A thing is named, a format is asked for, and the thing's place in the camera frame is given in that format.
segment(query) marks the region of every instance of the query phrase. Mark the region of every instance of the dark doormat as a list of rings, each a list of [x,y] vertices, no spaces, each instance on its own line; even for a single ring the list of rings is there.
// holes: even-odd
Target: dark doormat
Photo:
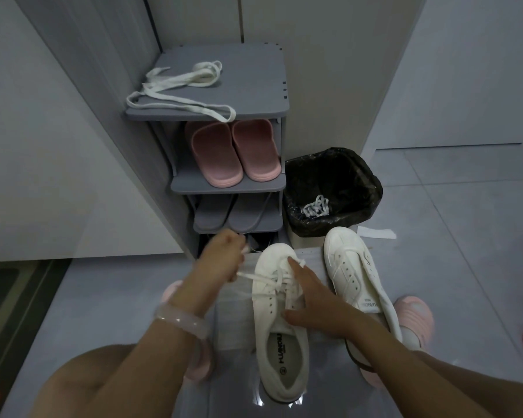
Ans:
[[[70,262],[0,263],[0,409]]]

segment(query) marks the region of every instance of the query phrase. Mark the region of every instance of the top shelf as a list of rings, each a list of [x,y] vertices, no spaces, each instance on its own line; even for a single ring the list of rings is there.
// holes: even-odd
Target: top shelf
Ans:
[[[223,64],[223,71],[213,86],[184,86],[161,93],[206,104],[230,105],[237,111],[237,120],[281,118],[287,115],[288,90],[283,51],[279,44],[175,47],[162,53],[155,67],[170,66],[171,69],[161,76],[175,76],[190,72],[196,63],[215,60]],[[137,104],[149,102],[163,101],[142,96]],[[141,121],[213,120],[203,114],[171,109],[128,108],[126,114],[131,120]]]

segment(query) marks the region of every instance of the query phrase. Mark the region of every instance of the black plastic bag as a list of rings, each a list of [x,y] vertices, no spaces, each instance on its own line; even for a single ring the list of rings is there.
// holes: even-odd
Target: black plastic bag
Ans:
[[[283,206],[291,229],[300,237],[325,236],[333,227],[368,220],[384,190],[366,162],[347,148],[329,148],[285,162]],[[322,194],[329,215],[307,218],[302,207]]]

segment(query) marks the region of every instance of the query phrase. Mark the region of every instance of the hand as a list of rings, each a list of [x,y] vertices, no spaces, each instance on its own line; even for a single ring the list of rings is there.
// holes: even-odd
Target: hand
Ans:
[[[224,229],[216,234],[170,299],[171,305],[204,316],[215,302],[223,284],[236,279],[238,267],[244,262],[242,249],[245,245],[244,235],[238,235],[232,230]]]
[[[331,293],[308,267],[288,259],[294,278],[300,283],[306,300],[306,308],[285,310],[283,317],[291,325],[320,330],[332,336],[347,337],[357,310]]]

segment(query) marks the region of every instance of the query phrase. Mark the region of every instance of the pink slide sandal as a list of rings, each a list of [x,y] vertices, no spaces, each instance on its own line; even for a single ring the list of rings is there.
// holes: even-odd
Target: pink slide sandal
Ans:
[[[167,287],[161,298],[161,303],[167,302],[180,286],[182,286],[182,281],[178,280]],[[214,358],[213,349],[209,342],[207,340],[197,340],[188,369],[184,374],[184,380],[199,383],[208,379],[215,368]]]
[[[393,304],[397,318],[399,319],[399,326],[406,327],[417,335],[420,342],[420,350],[424,350],[426,345],[430,343],[432,335],[434,334],[434,316],[427,304],[416,296],[405,296],[399,298]],[[384,388],[384,384],[380,377],[375,372],[367,372],[360,370],[364,379],[377,388]]]
[[[242,180],[244,173],[226,123],[188,121],[184,133],[196,163],[210,185],[229,188]]]
[[[240,120],[232,126],[232,140],[244,171],[255,182],[267,182],[281,173],[273,127],[267,119]]]

